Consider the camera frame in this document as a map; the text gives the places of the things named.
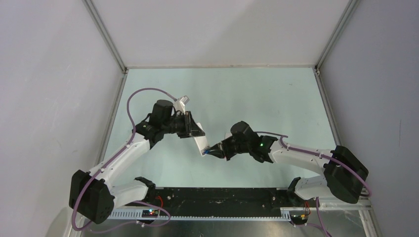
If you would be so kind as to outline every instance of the white object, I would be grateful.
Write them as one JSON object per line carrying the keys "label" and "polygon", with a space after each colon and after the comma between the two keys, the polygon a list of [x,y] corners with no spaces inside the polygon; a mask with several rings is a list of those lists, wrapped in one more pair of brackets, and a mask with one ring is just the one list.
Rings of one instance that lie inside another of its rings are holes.
{"label": "white object", "polygon": [[320,158],[316,155],[305,154],[302,152],[289,150],[289,147],[299,148],[306,151],[311,151],[318,154],[325,154],[332,156],[330,150],[317,150],[306,148],[297,145],[291,145],[285,143],[287,147],[283,147],[280,141],[276,141],[270,147],[271,152],[269,157],[274,163],[278,164],[290,164],[298,166],[304,169],[311,170],[319,176],[312,178],[301,178],[295,186],[295,194],[297,194],[303,200],[309,200],[313,197],[320,198],[331,198],[334,195],[330,192],[329,187],[327,186],[326,178],[323,175],[324,168],[323,165],[329,163],[328,159]]}
{"label": "white object", "polygon": [[183,114],[186,112],[185,105],[189,102],[188,96],[182,96],[179,99],[177,99],[173,103],[173,107],[175,111],[181,111]]}
{"label": "white object", "polygon": [[[200,122],[197,122],[197,125],[200,129],[202,129],[202,131],[204,130],[202,128],[202,125]],[[194,137],[195,143],[198,146],[198,150],[199,153],[201,154],[201,156],[204,156],[204,151],[210,147],[208,140],[207,140],[207,136],[202,136],[202,137]]]}
{"label": "white object", "polygon": [[122,174],[136,159],[150,150],[150,143],[138,133],[135,133],[134,139],[131,144],[126,145],[123,151],[115,160],[110,163],[106,168],[102,168],[105,161],[90,169],[90,173],[94,174],[99,169],[101,173],[96,177],[97,180],[104,179],[106,186],[115,197],[114,208],[118,208],[127,203],[143,200],[147,194],[148,187],[138,181],[133,180],[130,183],[113,186],[115,179]]}

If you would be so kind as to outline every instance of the robotic arm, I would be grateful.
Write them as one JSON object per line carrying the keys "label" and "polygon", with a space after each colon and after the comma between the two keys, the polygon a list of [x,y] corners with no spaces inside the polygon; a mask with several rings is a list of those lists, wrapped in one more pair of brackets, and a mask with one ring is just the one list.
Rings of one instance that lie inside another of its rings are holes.
{"label": "robotic arm", "polygon": [[335,150],[318,150],[291,145],[272,136],[259,136],[246,122],[231,127],[231,136],[208,148],[204,154],[230,160],[236,154],[249,153],[258,162],[287,163],[311,170],[319,176],[295,178],[288,187],[294,203],[314,197],[337,197],[347,203],[357,203],[363,184],[344,167],[327,159],[332,157],[354,170],[363,180],[368,170],[343,146]]}
{"label": "robotic arm", "polygon": [[74,208],[82,188],[92,178],[91,174],[99,170],[100,173],[89,185],[77,208],[77,212],[91,221],[100,224],[108,218],[114,208],[146,198],[149,188],[154,186],[149,180],[138,177],[120,186],[115,186],[114,182],[136,159],[161,141],[165,134],[176,133],[179,138],[203,137],[199,142],[206,142],[201,125],[195,123],[190,111],[185,111],[188,101],[187,96],[178,99],[174,104],[167,100],[158,100],[152,113],[146,117],[149,120],[144,119],[135,126],[136,132],[132,142],[125,145],[126,149],[112,163],[102,168],[104,162],[101,162],[88,172],[78,170],[71,180],[69,206]]}

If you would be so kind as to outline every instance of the black joint housing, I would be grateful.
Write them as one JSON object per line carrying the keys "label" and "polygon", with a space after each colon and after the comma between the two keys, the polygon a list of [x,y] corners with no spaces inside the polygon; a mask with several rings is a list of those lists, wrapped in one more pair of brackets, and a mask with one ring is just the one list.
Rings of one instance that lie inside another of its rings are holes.
{"label": "black joint housing", "polygon": [[147,186],[148,188],[144,201],[148,203],[154,201],[154,199],[156,198],[156,185],[152,181],[144,177],[136,177],[135,180],[145,184],[145,186]]}
{"label": "black joint housing", "polygon": [[234,124],[230,132],[232,134],[231,137],[209,148],[207,154],[230,160],[236,154],[249,153],[258,162],[273,163],[269,157],[270,147],[278,138],[271,136],[259,137],[244,121]]}
{"label": "black joint housing", "polygon": [[153,148],[156,143],[160,142],[165,136],[163,131],[150,125],[146,121],[142,121],[141,123],[137,124],[135,126],[135,130],[137,133],[143,135],[144,139],[149,140],[150,149]]}
{"label": "black joint housing", "polygon": [[182,128],[184,130],[177,132],[177,136],[180,138],[188,138],[188,137],[201,137],[205,136],[204,131],[195,123],[194,119],[192,118],[192,114],[190,111],[186,111],[183,115],[184,117],[184,125]]}
{"label": "black joint housing", "polygon": [[304,225],[305,223],[307,223],[308,218],[304,218],[302,219],[301,216],[291,216],[291,221],[295,224],[295,225]]}
{"label": "black joint housing", "polygon": [[[69,206],[74,209],[76,200],[91,178],[88,172],[78,170],[71,178]],[[114,196],[108,186],[94,179],[82,196],[77,212],[96,224],[104,222],[114,209]]]}
{"label": "black joint housing", "polygon": [[[353,155],[353,153],[344,146],[336,146],[331,151],[333,158],[341,161],[355,171],[363,180],[368,176],[368,170]],[[342,166],[330,161],[325,168],[324,176],[332,194],[338,199],[347,203],[357,203],[364,185],[348,170]]]}
{"label": "black joint housing", "polygon": [[296,185],[297,185],[297,183],[299,182],[300,179],[301,179],[301,177],[294,178],[293,181],[291,182],[290,186],[287,189],[288,199],[294,206],[301,206],[305,202],[305,200],[303,200],[297,194],[295,194],[295,187],[296,187]]}
{"label": "black joint housing", "polygon": [[155,127],[160,127],[162,124],[170,120],[171,112],[173,111],[173,103],[168,100],[158,100],[150,115],[149,124]]}

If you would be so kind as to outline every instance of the metal frame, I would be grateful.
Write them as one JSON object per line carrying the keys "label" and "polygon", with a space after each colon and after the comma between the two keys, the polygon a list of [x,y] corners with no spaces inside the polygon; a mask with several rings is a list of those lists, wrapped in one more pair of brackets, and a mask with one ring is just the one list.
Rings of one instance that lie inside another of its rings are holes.
{"label": "metal frame", "polygon": [[[167,216],[143,217],[142,212],[149,207],[129,207],[112,211],[107,220],[167,220]],[[172,216],[174,221],[290,221],[290,212],[281,209],[281,216],[276,217],[198,217],[198,216]]]}
{"label": "metal frame", "polygon": [[126,66],[122,61],[118,50],[112,41],[111,36],[109,35],[108,30],[103,24],[102,18],[99,15],[95,5],[93,4],[92,0],[83,0],[84,5],[86,6],[87,11],[89,12],[90,16],[92,17],[93,22],[95,23],[97,30],[99,31],[100,35],[103,37],[103,41],[105,41],[106,46],[108,46],[109,51],[111,51],[112,56],[114,57],[115,61],[117,62],[121,72],[123,74],[126,73]]}
{"label": "metal frame", "polygon": [[[314,76],[316,77],[317,86],[319,87],[320,96],[322,97],[323,105],[326,110],[326,115],[329,120],[330,128],[332,130],[332,135],[335,140],[336,145],[341,145],[341,139],[339,136],[338,128],[336,125],[336,120],[329,102],[329,99],[324,88],[324,84],[320,75],[320,72],[316,69],[313,69]],[[371,206],[371,201],[367,199],[370,207],[369,209],[359,210],[359,215],[361,216],[362,224],[364,225],[365,234],[367,237],[381,237],[382,233],[379,228],[374,209]]]}
{"label": "metal frame", "polygon": [[174,69],[174,68],[314,68],[315,65],[283,65],[283,64],[228,64],[228,65],[195,65],[195,66],[130,66],[127,69]]}
{"label": "metal frame", "polygon": [[[83,223],[85,222],[85,217],[82,216],[81,214],[77,213],[76,216],[76,225],[77,226],[82,226]],[[71,221],[68,222],[67,224],[67,232],[63,235],[64,237],[80,237],[82,236],[82,232],[81,231],[75,231],[71,225]]]}
{"label": "metal frame", "polygon": [[339,39],[340,35],[342,35],[343,30],[345,29],[346,25],[348,24],[349,20],[351,19],[353,13],[356,10],[356,7],[358,6],[359,2],[361,0],[350,0],[348,5],[346,6],[345,10],[343,11],[342,16],[339,19],[338,24],[335,27],[335,30],[333,31],[332,35],[329,38],[328,43],[326,44],[326,47],[323,49],[322,54],[320,55],[319,60],[316,64],[316,69],[319,69],[322,67],[323,63],[325,62],[327,56],[333,49],[334,45],[336,44],[337,40]]}
{"label": "metal frame", "polygon": [[114,126],[115,117],[116,117],[117,111],[118,111],[118,105],[119,105],[119,102],[121,101],[122,92],[124,90],[124,86],[125,86],[127,76],[128,76],[128,73],[125,73],[123,75],[121,83],[118,86],[117,96],[115,97],[113,105],[112,105],[111,114],[109,115],[109,119],[108,119],[108,122],[106,124],[106,131],[105,131],[105,134],[103,136],[102,142],[100,143],[100,153],[99,153],[99,156],[96,159],[95,164],[99,164],[105,158],[106,148],[108,147],[109,138],[111,137],[112,127]]}

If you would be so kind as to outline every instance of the purple cable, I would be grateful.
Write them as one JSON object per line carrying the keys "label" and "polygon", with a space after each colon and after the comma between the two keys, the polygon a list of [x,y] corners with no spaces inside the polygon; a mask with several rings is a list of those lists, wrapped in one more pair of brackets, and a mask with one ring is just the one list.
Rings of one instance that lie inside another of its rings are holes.
{"label": "purple cable", "polygon": [[[307,226],[316,227],[317,229],[319,229],[319,230],[321,230],[321,231],[325,231],[325,230],[323,230],[323,229],[322,229],[322,227],[321,227],[321,226],[316,225],[316,224],[308,223],[308,224],[307,224]],[[332,235],[331,235],[328,231],[326,231],[326,233],[327,233],[327,235],[328,235],[329,237],[332,237]]]}
{"label": "purple cable", "polygon": [[163,226],[163,225],[167,224],[167,223],[170,221],[170,219],[171,219],[171,216],[170,216],[169,212],[168,212],[168,211],[166,211],[166,210],[164,210],[164,209],[163,209],[163,208],[161,208],[161,207],[154,206],[154,205],[151,205],[151,204],[148,204],[148,203],[142,202],[142,201],[134,201],[134,202],[135,202],[135,203],[138,203],[138,204],[141,204],[141,205],[149,206],[149,207],[152,207],[152,208],[155,208],[155,209],[158,209],[158,210],[163,211],[163,212],[164,212],[164,213],[166,213],[166,215],[168,216],[168,220],[166,220],[164,223],[161,223],[161,224],[158,224],[158,225],[151,225],[151,224],[146,224],[146,223],[137,222],[137,221],[127,221],[127,222],[121,223],[121,224],[119,224],[119,225],[117,225],[117,226],[114,226],[114,227],[112,227],[112,228],[110,228],[110,229],[108,229],[108,230],[105,230],[105,231],[93,231],[93,230],[90,230],[90,232],[92,232],[92,233],[94,233],[94,234],[103,234],[103,233],[106,233],[106,232],[113,231],[113,230],[115,230],[115,229],[117,229],[117,228],[119,228],[119,227],[122,227],[122,226],[124,226],[124,225],[134,224],[134,223],[136,223],[136,224],[141,224],[141,225],[145,225],[145,226],[149,226],[149,227],[158,227],[158,226]]}
{"label": "purple cable", "polygon": [[[134,136],[135,136],[135,132],[136,132],[134,120],[132,119],[131,113],[129,112],[129,102],[131,101],[131,98],[135,94],[137,94],[141,91],[144,91],[144,90],[156,90],[156,91],[162,92],[162,93],[166,94],[168,97],[170,97],[173,101],[176,101],[176,98],[174,98],[172,95],[165,92],[164,90],[157,89],[157,88],[151,88],[151,87],[150,88],[143,88],[143,89],[139,89],[139,90],[135,91],[134,93],[132,93],[130,95],[130,97],[128,98],[128,101],[126,102],[126,112],[128,114],[129,120],[131,121],[131,125],[132,125],[132,135],[131,135],[130,139],[128,140],[127,144],[130,144],[133,141]],[[118,157],[125,150],[126,150],[126,146],[123,146],[113,157],[111,157],[105,164],[103,164],[102,168],[103,169],[106,168],[110,163],[112,163],[116,159],[116,157]],[[79,204],[80,204],[80,201],[82,200],[82,197],[83,197],[84,193],[86,192],[89,185],[93,182],[93,180],[99,174],[100,174],[100,169],[95,174],[93,174],[93,176],[88,180],[88,182],[82,188],[82,191],[79,193],[79,196],[76,199],[76,203],[74,204],[74,207],[73,207],[73,213],[71,215],[71,225],[73,226],[73,229],[75,231],[82,231],[82,230],[86,229],[92,223],[92,221],[89,221],[86,225],[79,228],[76,225],[76,215],[77,215],[77,209],[79,208]]]}
{"label": "purple cable", "polygon": [[330,236],[332,237],[329,232],[327,232],[326,228],[325,228],[325,224],[323,224],[323,220],[320,217],[320,210],[319,210],[319,197],[316,197],[316,211],[317,211],[317,216],[319,217],[319,221],[320,221],[320,225],[322,226],[323,231],[325,232],[326,236]]}

